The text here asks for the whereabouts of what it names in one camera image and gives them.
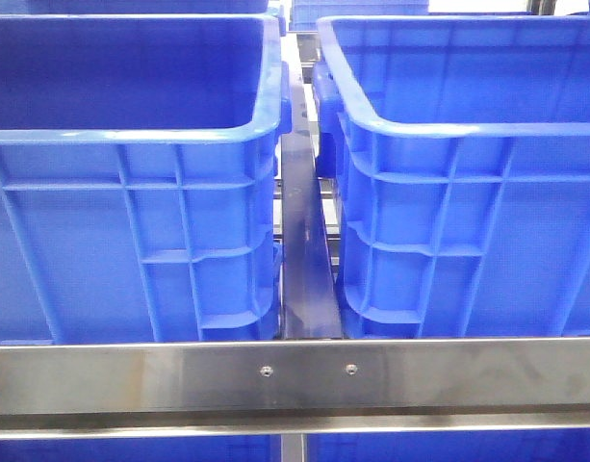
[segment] blue plastic crate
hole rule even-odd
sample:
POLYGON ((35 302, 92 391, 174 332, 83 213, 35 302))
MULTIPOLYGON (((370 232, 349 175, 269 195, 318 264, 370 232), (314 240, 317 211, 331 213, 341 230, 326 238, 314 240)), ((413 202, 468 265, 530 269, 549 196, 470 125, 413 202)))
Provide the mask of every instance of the blue plastic crate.
POLYGON ((590 18, 319 32, 346 334, 590 335, 590 18))
POLYGON ((0 344, 271 338, 287 86, 268 16, 0 16, 0 344))
POLYGON ((0 14, 267 13, 286 34, 280 0, 0 0, 0 14))
POLYGON ((292 31, 315 31, 325 16, 427 14, 429 0, 293 0, 292 31))
POLYGON ((279 437, 0 441, 0 462, 279 462, 279 437))
POLYGON ((590 462, 590 428, 310 435, 317 462, 590 462))

